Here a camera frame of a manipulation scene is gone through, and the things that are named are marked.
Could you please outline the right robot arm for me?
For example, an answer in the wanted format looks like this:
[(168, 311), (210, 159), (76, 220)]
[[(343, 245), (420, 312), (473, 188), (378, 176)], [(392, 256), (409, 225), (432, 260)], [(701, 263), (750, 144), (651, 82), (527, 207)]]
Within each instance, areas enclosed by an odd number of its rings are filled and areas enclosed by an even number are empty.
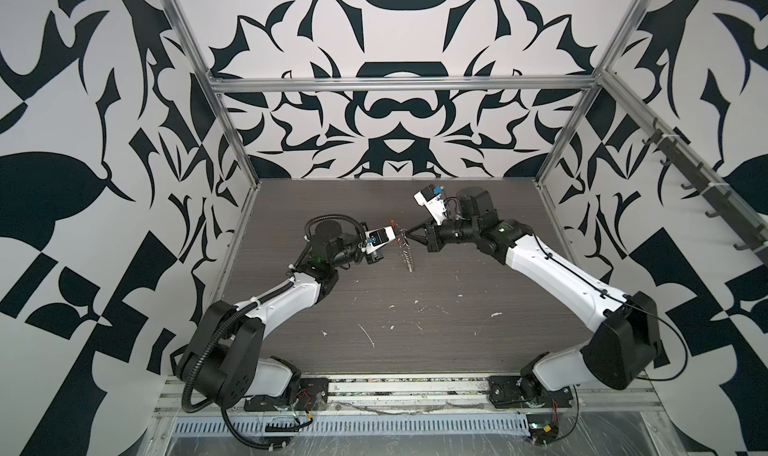
[(473, 244), (538, 284), (591, 331), (589, 340), (531, 361), (520, 373), (518, 402), (540, 405), (551, 393), (593, 381), (624, 390), (645, 379), (646, 368), (662, 355), (665, 322), (649, 296), (602, 282), (552, 250), (529, 225), (501, 219), (487, 190), (469, 187), (447, 197), (429, 184), (414, 200), (430, 216), (406, 230), (412, 240), (430, 252)]

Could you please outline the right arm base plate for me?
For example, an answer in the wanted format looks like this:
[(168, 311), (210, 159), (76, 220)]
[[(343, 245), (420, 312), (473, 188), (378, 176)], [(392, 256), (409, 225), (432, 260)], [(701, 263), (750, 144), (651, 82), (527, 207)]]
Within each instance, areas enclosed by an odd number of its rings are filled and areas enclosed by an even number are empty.
[(496, 409), (556, 409), (573, 406), (574, 397), (569, 388), (549, 391), (533, 376), (490, 376), (487, 382), (488, 400)]

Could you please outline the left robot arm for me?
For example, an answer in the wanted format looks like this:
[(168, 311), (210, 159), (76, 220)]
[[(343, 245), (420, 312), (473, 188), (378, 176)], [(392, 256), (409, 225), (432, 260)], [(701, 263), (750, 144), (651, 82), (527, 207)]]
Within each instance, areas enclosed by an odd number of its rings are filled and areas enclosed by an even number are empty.
[(305, 245), (284, 282), (248, 300), (217, 301), (206, 310), (175, 370), (184, 384), (182, 410), (229, 409), (246, 397), (289, 404), (301, 372), (279, 358), (261, 357), (264, 340), (328, 296), (340, 270), (380, 261), (380, 249), (395, 239), (390, 226), (370, 229), (342, 214), (310, 219)]

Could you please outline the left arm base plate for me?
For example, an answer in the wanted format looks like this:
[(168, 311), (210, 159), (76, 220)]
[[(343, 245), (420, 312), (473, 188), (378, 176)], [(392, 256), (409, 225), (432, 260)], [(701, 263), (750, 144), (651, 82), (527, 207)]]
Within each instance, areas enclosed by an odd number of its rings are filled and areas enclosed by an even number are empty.
[(328, 402), (330, 380), (324, 377), (293, 379), (279, 396), (252, 396), (245, 400), (246, 412), (297, 411), (324, 409)]

